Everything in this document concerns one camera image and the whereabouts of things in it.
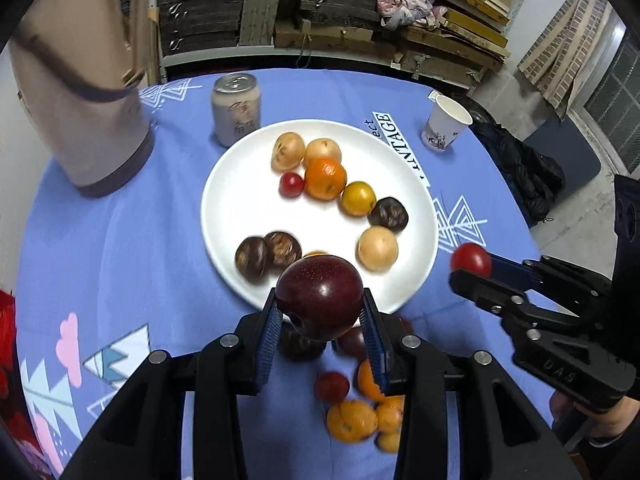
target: human hand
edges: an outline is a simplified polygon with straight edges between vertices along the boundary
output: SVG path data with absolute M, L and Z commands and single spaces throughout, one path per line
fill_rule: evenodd
M 630 397 L 620 399 L 607 413 L 590 412 L 560 392 L 554 392 L 549 399 L 549 409 L 554 420 L 562 418 L 572 406 L 596 421 L 596 426 L 589 432 L 589 436 L 595 438 L 613 438 L 624 433 L 640 410 L 640 402 Z

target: concrete floor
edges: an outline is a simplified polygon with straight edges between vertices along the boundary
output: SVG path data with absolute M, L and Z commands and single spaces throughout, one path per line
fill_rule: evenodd
M 551 210 L 553 221 L 532 230 L 543 254 L 611 277 L 616 257 L 613 176 L 608 158 L 595 138 L 582 131 L 598 154 L 602 169 L 586 186 Z

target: label tag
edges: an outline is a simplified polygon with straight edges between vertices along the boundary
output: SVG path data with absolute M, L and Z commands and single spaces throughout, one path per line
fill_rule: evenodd
M 409 143 L 406 141 L 398 126 L 391 118 L 389 114 L 382 112 L 373 112 L 373 118 L 376 121 L 365 121 L 365 124 L 369 127 L 371 135 L 378 137 L 381 140 L 386 140 L 386 143 L 391 146 L 398 155 L 400 155 L 412 170 L 417 173 L 418 177 L 424 182 L 426 187 L 429 187 L 429 180 L 424 174 L 424 171 L 420 167 L 418 159 L 415 158 Z

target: kettle base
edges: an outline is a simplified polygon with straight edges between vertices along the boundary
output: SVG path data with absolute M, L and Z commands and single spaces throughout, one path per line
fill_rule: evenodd
M 137 150 L 117 170 L 98 182 L 88 186 L 76 186 L 76 189 L 88 198 L 101 198 L 119 190 L 138 174 L 153 150 L 154 134 L 149 130 Z

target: can lid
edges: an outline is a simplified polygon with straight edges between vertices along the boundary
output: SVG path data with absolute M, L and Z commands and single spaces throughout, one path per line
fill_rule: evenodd
M 235 94 L 255 88 L 257 80 L 255 76 L 244 72 L 223 75 L 216 79 L 213 89 L 223 94 Z

